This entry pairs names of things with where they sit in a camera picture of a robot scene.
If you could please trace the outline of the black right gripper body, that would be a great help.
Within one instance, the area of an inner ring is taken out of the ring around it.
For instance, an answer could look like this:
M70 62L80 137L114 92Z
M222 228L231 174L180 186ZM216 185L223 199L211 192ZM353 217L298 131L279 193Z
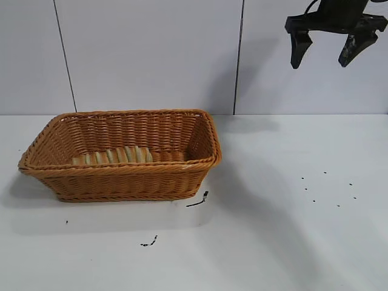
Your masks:
M368 0L312 1L304 13L289 16L287 33L294 31L323 31L339 34L381 31L381 16L365 14Z

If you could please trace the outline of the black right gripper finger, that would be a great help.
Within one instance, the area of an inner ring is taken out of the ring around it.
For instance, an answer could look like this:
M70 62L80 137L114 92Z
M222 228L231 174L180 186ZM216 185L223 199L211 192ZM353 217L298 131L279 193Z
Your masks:
M376 43L377 39L375 32L349 34L338 62L342 67L347 67L363 50Z
M297 69L313 42L308 31L291 32L290 40L292 46L290 63L293 69Z

